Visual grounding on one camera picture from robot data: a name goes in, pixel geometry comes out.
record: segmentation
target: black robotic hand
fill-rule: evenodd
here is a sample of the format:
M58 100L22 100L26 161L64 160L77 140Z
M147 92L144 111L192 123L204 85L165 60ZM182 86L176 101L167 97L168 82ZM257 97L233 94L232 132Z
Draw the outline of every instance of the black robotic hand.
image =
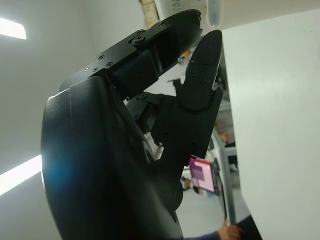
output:
M200 37L188 10L139 30L63 82L42 122L42 175L63 239L183 239L183 166L204 158L222 92L220 31L196 48L176 97L143 91ZM123 100L130 100L125 106ZM162 144L155 160L144 132Z

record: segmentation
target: monitor screen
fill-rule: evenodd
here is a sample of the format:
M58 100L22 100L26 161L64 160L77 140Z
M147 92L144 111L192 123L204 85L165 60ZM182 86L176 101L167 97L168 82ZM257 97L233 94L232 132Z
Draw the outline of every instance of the monitor screen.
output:
M214 193L215 186L211 163L191 158L189 162L189 167L192 176L193 186Z

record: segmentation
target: black screw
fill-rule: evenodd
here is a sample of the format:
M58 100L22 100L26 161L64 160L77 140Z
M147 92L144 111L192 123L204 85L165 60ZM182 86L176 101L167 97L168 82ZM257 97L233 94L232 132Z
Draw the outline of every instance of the black screw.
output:
M113 62L109 62L107 65L106 65L106 68L110 68L114 63Z
M140 99L146 99L146 98L147 98L147 94L142 93L139 98L140 98Z
M146 37L145 36L137 36L134 40L133 40L133 42L135 43L135 44L140 44L140 43L142 43L143 41L145 41L146 40Z

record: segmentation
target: fluorescent light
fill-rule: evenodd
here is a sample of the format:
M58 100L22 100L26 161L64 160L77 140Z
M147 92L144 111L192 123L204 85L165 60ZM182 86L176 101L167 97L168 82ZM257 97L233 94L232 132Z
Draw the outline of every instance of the fluorescent light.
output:
M42 170L42 158L38 155L0 175L0 196Z
M27 39L25 27L22 24L3 18L0 18L0 34L18 39Z

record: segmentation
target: person's hand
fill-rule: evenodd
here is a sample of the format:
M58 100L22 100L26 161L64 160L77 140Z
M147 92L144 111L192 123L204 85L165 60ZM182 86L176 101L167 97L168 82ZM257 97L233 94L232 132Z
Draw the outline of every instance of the person's hand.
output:
M225 220L222 227L218 231L220 240L240 240L242 229L238 226L228 226L228 221Z

